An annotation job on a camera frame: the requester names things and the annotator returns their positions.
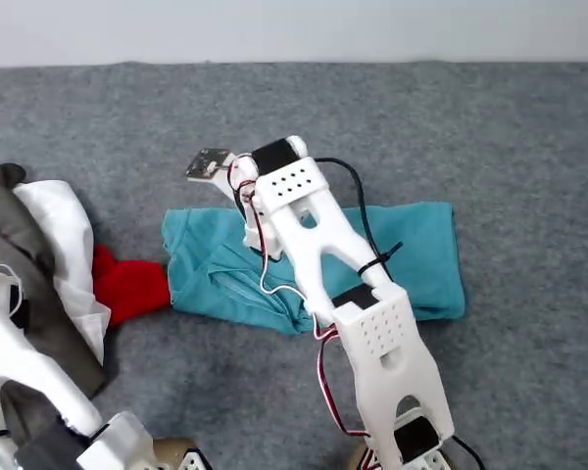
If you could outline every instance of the carpet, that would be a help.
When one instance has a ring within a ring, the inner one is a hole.
[[[119,259],[165,261],[166,209],[227,205],[185,181],[198,149],[293,133],[354,165],[369,204],[455,206],[467,316],[420,331],[458,435],[492,470],[588,468],[588,64],[0,70],[0,163],[68,180]],[[323,169],[353,206],[346,175]],[[193,437],[217,469],[340,469],[356,443],[316,353],[310,335],[153,313],[109,335],[96,404]],[[355,425],[339,347],[327,375]]]

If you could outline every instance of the teal shirt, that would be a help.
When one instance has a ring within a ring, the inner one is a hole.
[[[367,208],[370,228],[384,253],[403,242],[387,267],[410,296],[416,319],[459,318],[466,300],[453,208],[447,203],[418,203]],[[358,209],[344,210],[360,234]],[[312,329],[301,299],[281,290],[268,296],[259,288],[261,257],[245,247],[244,222],[234,209],[186,209],[166,212],[162,233],[170,255],[168,277],[175,309],[222,320],[273,328],[288,335]],[[330,255],[322,257],[322,276],[333,298],[362,283],[357,272]],[[294,285],[292,264],[283,256],[270,261],[266,287]]]

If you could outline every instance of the white wall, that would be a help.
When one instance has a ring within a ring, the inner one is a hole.
[[[0,67],[588,60],[588,0],[0,0]]]

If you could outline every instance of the red sock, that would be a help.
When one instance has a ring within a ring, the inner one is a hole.
[[[117,262],[96,245],[92,273],[96,300],[111,309],[109,326],[170,305],[168,279],[157,262]]]

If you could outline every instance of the white cloth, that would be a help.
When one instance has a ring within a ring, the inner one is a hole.
[[[84,208],[65,181],[21,184],[13,192],[48,239],[55,256],[55,289],[66,313],[102,364],[111,311],[96,302],[93,294],[94,237]]]

